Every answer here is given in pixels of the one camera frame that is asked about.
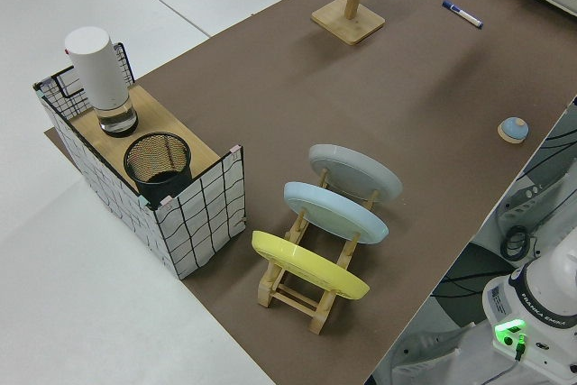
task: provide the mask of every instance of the white cylinder container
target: white cylinder container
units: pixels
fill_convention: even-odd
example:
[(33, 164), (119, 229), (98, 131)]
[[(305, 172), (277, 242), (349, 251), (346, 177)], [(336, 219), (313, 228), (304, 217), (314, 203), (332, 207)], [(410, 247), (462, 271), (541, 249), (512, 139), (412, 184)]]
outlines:
[(81, 27), (66, 37), (64, 46), (100, 127), (112, 136), (134, 131), (138, 117), (108, 33), (97, 27)]

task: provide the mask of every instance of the light blue plate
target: light blue plate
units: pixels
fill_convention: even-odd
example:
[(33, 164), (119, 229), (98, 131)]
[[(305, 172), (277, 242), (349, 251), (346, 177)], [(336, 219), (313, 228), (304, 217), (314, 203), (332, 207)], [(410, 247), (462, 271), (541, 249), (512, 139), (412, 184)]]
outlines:
[(371, 157), (335, 144), (316, 144), (308, 152), (313, 170), (320, 175), (328, 170), (328, 185), (362, 200), (379, 191), (375, 202), (386, 202), (398, 196), (403, 184), (392, 171)]
[(305, 209), (305, 219), (341, 238), (359, 243), (380, 243), (389, 228), (371, 211), (333, 191), (302, 182), (285, 185), (285, 202), (297, 214)]

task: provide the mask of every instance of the black cable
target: black cable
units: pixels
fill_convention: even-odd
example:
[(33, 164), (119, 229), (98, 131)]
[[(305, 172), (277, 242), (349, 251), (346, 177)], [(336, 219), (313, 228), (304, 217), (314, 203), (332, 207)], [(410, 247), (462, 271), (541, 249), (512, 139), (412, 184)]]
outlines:
[(555, 155), (558, 155), (559, 153), (566, 151), (567, 149), (571, 148), (575, 143), (577, 143), (577, 141), (572, 142), (570, 144), (568, 144), (567, 146), (563, 147), (561, 150), (552, 153), (551, 155), (549, 155), (547, 158), (543, 159), (542, 161), (539, 161), (535, 166), (533, 166), (531, 169), (527, 170), (525, 173), (523, 173), (521, 176), (519, 176), (517, 179), (515, 180), (520, 180), (522, 178), (524, 178), (526, 175), (528, 175), (529, 173), (531, 173), (533, 170), (535, 170), (537, 167), (539, 167), (541, 164), (543, 164), (544, 162), (551, 160)]
[(482, 290), (479, 290), (478, 292), (467, 293), (465, 295), (437, 295), (435, 293), (432, 293), (430, 295), (430, 297), (431, 298), (467, 298), (467, 297), (472, 297), (473, 295), (480, 295), (481, 293), (483, 293)]
[[(557, 209), (559, 209), (562, 205), (564, 205), (564, 203), (569, 200), (571, 198), (571, 196), (573, 194), (577, 193), (577, 189), (574, 189), (571, 194), (569, 196), (567, 196), (559, 205), (557, 205), (549, 214), (545, 215), (543, 218), (541, 218), (537, 224), (535, 225), (535, 228), (531, 231), (531, 233), (536, 232), (536, 230), (539, 228), (539, 225), (542, 224), (547, 218), (549, 218), (549, 216), (551, 216), (553, 214), (553, 212), (555, 212)], [(535, 243), (533, 244), (533, 257), (537, 257), (536, 254), (536, 247), (537, 247), (537, 241), (539, 240), (539, 238), (535, 239)]]
[(468, 292), (471, 292), (471, 293), (476, 292), (476, 290), (466, 288), (466, 287), (462, 286), (461, 284), (457, 283), (448, 275), (445, 275), (444, 278), (446, 279), (446, 281), (441, 281), (441, 283), (453, 283), (459, 289), (467, 290)]
[(512, 270), (493, 270), (490, 272), (479, 272), (477, 274), (470, 274), (464, 275), (461, 277), (451, 277), (452, 281), (461, 281), (461, 280), (469, 280), (469, 279), (477, 279), (479, 277), (494, 277), (499, 275), (509, 275)]
[(563, 146), (569, 146), (571, 144), (575, 144), (577, 141), (573, 141), (573, 142), (568, 142), (568, 143), (561, 143), (561, 144), (557, 144), (555, 146), (541, 146), (539, 148), (539, 150), (542, 149), (557, 149), (557, 148), (562, 148)]
[(498, 378), (509, 373), (511, 370), (513, 370), (515, 367), (518, 366), (519, 362), (521, 361), (521, 357), (523, 356), (523, 353), (525, 353), (525, 347), (526, 347), (525, 338), (526, 336), (524, 334), (519, 335), (519, 341), (517, 343), (517, 347), (515, 348), (515, 362), (513, 362), (513, 365), (511, 365), (508, 369), (502, 371), (501, 373), (493, 376), (492, 378), (487, 379), (481, 385), (487, 385), (488, 383), (497, 380)]
[(519, 364), (519, 361), (515, 360), (515, 362), (513, 363), (513, 365), (511, 365), (508, 369), (506, 369), (505, 371), (502, 371), (501, 373), (499, 373), (496, 376), (493, 376), (492, 378), (484, 381), (481, 385), (487, 385), (488, 383), (493, 382), (494, 380), (497, 380), (498, 378), (500, 378), (501, 376), (509, 373), (511, 370), (513, 370), (515, 367), (517, 367), (517, 365)]
[(545, 139), (545, 141), (549, 141), (549, 140), (555, 140), (555, 139), (561, 139), (562, 137), (567, 137), (568, 135), (571, 135), (573, 133), (577, 133), (577, 128), (575, 128), (574, 130), (568, 131), (567, 133), (563, 133), (563, 134), (559, 134), (559, 135), (554, 135), (553, 137), (547, 137)]

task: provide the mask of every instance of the yellow plate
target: yellow plate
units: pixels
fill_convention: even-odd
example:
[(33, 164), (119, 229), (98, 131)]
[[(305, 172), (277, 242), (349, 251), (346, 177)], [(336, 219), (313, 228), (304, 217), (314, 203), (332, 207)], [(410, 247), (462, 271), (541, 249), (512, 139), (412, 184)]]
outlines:
[(288, 272), (343, 298), (360, 299), (369, 291), (369, 286), (348, 270), (278, 236), (254, 231), (252, 248)]

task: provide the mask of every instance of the marker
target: marker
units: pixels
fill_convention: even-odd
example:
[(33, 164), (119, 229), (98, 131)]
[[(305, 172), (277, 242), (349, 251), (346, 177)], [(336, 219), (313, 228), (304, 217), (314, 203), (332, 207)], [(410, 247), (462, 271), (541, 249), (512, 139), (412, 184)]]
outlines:
[(464, 12), (464, 10), (462, 10), (459, 6), (455, 5), (450, 0), (444, 0), (443, 6), (447, 8), (449, 11), (453, 11), (455, 14), (460, 15), (462, 18), (467, 20), (477, 29), (481, 29), (483, 27), (483, 22), (481, 20), (476, 19), (470, 14), (467, 14), (466, 12)]

